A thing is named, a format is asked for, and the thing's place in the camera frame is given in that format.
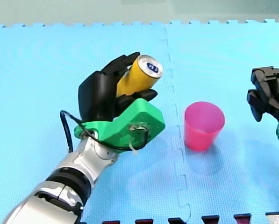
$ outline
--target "black robotic finger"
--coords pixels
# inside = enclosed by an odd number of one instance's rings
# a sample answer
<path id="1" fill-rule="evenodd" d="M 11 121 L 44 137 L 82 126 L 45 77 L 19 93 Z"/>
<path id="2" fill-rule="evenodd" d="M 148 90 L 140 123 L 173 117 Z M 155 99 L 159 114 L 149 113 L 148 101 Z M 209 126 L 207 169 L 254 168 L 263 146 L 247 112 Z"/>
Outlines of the black robotic finger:
<path id="1" fill-rule="evenodd" d="M 115 102 L 115 116 L 118 117 L 123 113 L 136 99 L 142 98 L 146 101 L 150 101 L 157 96 L 157 92 L 152 89 L 135 92 L 134 94 L 127 96 L 122 95 L 116 98 Z"/>
<path id="2" fill-rule="evenodd" d="M 250 105 L 253 117 L 256 119 L 257 122 L 260 122 L 262 119 L 263 113 L 266 112 L 266 105 L 259 98 L 257 90 L 248 90 L 247 102 Z"/>
<path id="3" fill-rule="evenodd" d="M 119 82 L 121 77 L 126 73 L 128 67 L 132 65 L 132 63 L 136 60 L 136 58 L 140 55 L 139 52 L 135 52 L 131 55 L 119 56 L 118 58 L 112 60 L 108 63 L 102 70 L 101 73 L 109 76 L 114 75 L 116 83 Z"/>

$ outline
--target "blue foam mat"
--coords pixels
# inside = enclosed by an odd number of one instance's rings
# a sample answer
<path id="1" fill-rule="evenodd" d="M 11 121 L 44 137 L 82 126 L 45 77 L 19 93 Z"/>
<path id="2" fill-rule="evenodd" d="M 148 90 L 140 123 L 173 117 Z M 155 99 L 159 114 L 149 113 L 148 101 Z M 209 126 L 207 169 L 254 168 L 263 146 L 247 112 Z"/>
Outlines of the blue foam mat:
<path id="1" fill-rule="evenodd" d="M 268 223 L 265 213 L 279 212 L 277 122 L 264 116 L 257 123 L 246 93 L 252 68 L 279 67 L 279 23 L 271 20 L 0 25 L 0 222 L 66 155 L 58 115 L 78 115 L 79 84 L 134 51 L 164 65 L 152 103 L 167 126 L 138 155 L 122 154 L 105 171 L 83 220 L 164 224 L 180 217 L 201 224 L 202 216 L 219 215 L 220 224 L 230 224 L 235 214 L 250 213 L 252 223 Z M 183 143 L 184 109 L 199 100 L 218 105 L 227 120 L 205 154 Z"/>

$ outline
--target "wire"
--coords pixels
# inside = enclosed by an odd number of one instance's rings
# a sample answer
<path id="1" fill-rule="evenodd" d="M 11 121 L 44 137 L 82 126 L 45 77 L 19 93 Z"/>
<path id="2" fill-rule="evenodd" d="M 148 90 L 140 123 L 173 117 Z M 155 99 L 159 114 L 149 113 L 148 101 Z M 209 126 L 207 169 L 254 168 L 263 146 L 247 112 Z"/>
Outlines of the wire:
<path id="1" fill-rule="evenodd" d="M 74 120 L 78 126 L 90 137 L 92 138 L 94 141 L 98 142 L 99 144 L 112 148 L 112 149 L 116 149 L 116 150 L 121 150 L 121 151 L 132 151 L 131 148 L 129 147 L 118 147 L 118 146 L 113 146 L 111 144 L 108 144 L 106 142 L 100 141 L 97 138 L 93 137 L 93 133 L 90 133 L 89 130 L 87 130 L 84 125 L 82 124 L 82 121 L 79 120 L 78 118 L 74 117 L 73 115 L 69 114 L 67 111 L 60 111 L 60 119 L 62 121 L 63 127 L 64 127 L 64 133 L 67 139 L 67 143 L 68 143 L 68 147 L 69 147 L 69 153 L 73 152 L 73 143 L 72 143 L 72 136 L 70 133 L 70 129 L 68 126 L 68 123 L 66 121 L 66 116 L 70 117 L 72 120 Z M 141 127 L 140 129 L 135 129 L 135 130 L 143 130 L 143 143 L 141 146 L 139 147 L 134 147 L 135 150 L 139 150 L 142 149 L 146 146 L 146 144 L 148 143 L 148 137 L 149 137 L 149 132 L 146 128 Z"/>

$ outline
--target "blue label on can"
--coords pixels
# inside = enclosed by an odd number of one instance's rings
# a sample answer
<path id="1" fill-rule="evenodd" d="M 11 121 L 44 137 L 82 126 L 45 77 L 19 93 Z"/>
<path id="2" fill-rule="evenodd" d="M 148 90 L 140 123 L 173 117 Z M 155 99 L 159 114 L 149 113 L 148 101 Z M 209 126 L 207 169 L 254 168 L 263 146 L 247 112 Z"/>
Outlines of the blue label on can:
<path id="1" fill-rule="evenodd" d="M 158 73 L 159 72 L 159 68 L 151 63 L 147 63 L 147 67 L 148 69 L 150 69 L 151 71 L 155 72 L 155 73 Z"/>

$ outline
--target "can lid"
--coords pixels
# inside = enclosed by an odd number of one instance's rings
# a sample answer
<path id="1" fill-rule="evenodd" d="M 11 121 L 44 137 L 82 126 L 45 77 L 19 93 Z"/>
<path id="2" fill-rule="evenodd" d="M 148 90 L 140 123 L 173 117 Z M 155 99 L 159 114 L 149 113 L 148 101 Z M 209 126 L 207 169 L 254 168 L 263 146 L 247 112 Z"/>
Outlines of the can lid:
<path id="1" fill-rule="evenodd" d="M 139 68 L 152 78 L 160 78 L 163 73 L 163 66 L 155 58 L 148 55 L 140 55 L 137 59 Z"/>

